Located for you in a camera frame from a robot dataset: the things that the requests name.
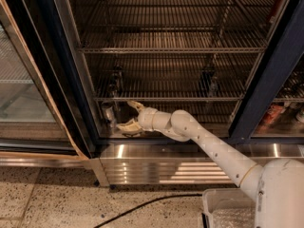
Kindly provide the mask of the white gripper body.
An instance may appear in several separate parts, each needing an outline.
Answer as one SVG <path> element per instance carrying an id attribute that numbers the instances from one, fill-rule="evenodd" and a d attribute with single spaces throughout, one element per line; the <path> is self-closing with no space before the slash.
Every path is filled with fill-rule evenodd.
<path id="1" fill-rule="evenodd" d="M 145 131 L 163 132 L 171 127 L 171 114 L 156 108 L 146 107 L 139 113 L 138 123 Z"/>

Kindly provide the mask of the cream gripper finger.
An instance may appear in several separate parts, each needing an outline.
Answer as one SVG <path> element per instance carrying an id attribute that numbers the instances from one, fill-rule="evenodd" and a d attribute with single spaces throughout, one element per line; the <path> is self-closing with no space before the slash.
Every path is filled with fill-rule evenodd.
<path id="1" fill-rule="evenodd" d="M 134 108 L 138 113 L 145 109 L 145 106 L 143 104 L 136 101 L 128 101 L 127 104 Z"/>
<path id="2" fill-rule="evenodd" d="M 137 134 L 142 131 L 141 126 L 135 119 L 131 119 L 127 123 L 118 123 L 117 127 L 124 133 L 124 134 Z"/>

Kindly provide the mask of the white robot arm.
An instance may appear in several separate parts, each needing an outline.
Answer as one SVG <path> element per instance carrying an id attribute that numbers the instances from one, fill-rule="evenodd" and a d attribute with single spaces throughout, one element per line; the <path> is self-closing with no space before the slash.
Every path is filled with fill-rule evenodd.
<path id="1" fill-rule="evenodd" d="M 195 142 L 240 190 L 256 203 L 255 228 L 304 228 L 304 163 L 275 159 L 261 166 L 205 129 L 188 112 L 162 112 L 135 101 L 138 117 L 118 128 L 124 133 L 149 131 Z"/>

